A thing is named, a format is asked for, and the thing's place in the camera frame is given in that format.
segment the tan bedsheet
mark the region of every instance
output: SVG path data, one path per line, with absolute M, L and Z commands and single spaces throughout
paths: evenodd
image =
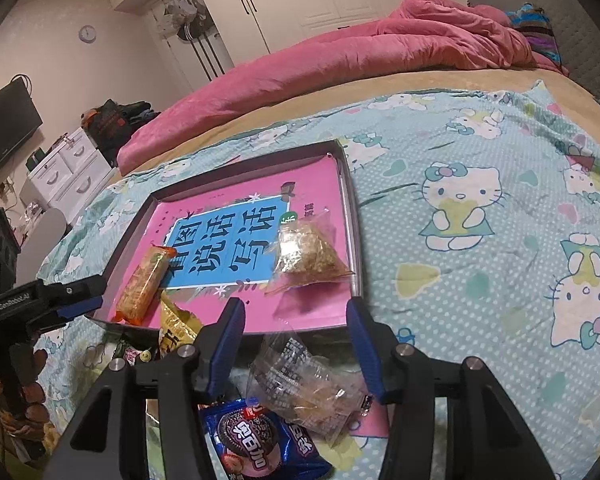
M 269 126 L 277 121 L 311 115 L 322 110 L 363 101 L 379 95 L 429 88 L 523 92 L 529 90 L 537 79 L 544 80 L 564 114 L 600 143 L 600 105 L 594 101 L 592 95 L 584 88 L 558 73 L 541 69 L 435 70 L 393 74 L 353 81 L 298 96 L 274 106 L 254 110 L 152 158 L 136 171 L 154 168 L 161 162 L 195 152 L 204 146 L 215 144 L 241 132 Z

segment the light blue blanket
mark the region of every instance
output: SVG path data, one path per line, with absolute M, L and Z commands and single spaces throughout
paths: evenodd
M 482 357 L 554 471 L 583 478 L 600 454 L 600 147 L 541 81 L 522 94 L 375 98 L 132 174 L 97 197 L 39 276 L 102 272 L 160 187 L 237 154 L 327 139 L 340 140 L 352 171 L 374 317 L 431 357 Z M 40 341 L 51 352 L 42 383 L 61 429 L 110 354 L 103 338 L 79 319 Z M 375 479 L 385 443 L 363 440 L 353 469 L 335 477 Z

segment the colorful striped fabric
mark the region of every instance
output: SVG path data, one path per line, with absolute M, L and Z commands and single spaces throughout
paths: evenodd
M 548 57 L 559 68 L 562 66 L 554 31 L 544 9 L 524 4 L 515 12 L 507 12 L 513 28 L 520 31 L 531 45 L 531 50 Z

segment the clock face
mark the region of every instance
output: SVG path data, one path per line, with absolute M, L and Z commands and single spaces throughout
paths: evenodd
M 80 41 L 83 41 L 84 43 L 93 43 L 96 41 L 96 29 L 91 27 L 91 25 L 85 25 L 80 29 L 80 32 L 78 32 L 78 37 L 80 38 Z

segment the yellow wrapper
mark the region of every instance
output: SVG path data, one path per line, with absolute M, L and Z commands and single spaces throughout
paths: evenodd
M 169 299 L 160 295 L 160 354 L 166 355 L 179 346 L 193 343 L 202 322 L 187 310 L 182 310 Z

